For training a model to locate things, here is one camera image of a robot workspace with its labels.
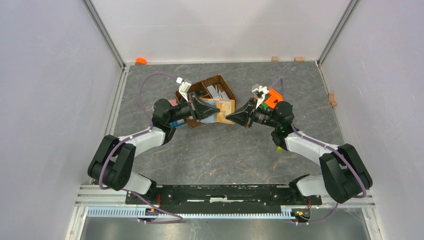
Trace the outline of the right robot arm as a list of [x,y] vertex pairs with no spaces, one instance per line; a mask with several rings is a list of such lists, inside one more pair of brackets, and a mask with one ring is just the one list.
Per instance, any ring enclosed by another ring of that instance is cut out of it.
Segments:
[[274,108],[263,109],[256,107],[254,98],[226,116],[245,128],[254,123],[272,127],[271,138],[278,149],[301,155],[320,167],[320,175],[306,175],[292,182],[288,196],[293,203],[302,204],[310,196],[329,196],[339,204],[365,197],[373,180],[356,148],[308,136],[294,126],[294,118],[290,103],[280,101]]

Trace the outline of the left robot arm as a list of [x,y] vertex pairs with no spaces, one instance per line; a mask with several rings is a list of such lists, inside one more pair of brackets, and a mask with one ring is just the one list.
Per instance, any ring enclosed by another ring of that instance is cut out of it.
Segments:
[[200,121],[219,112],[218,107],[203,101],[194,93],[190,93],[187,100],[177,105],[171,105],[167,99],[161,98],[153,105],[150,127],[127,136],[116,137],[109,134],[103,137],[88,166],[87,174],[97,180],[102,188],[136,192],[140,200],[151,204],[157,198],[157,190],[152,187],[154,181],[133,172],[135,157],[167,144],[176,131],[172,122],[188,117]]

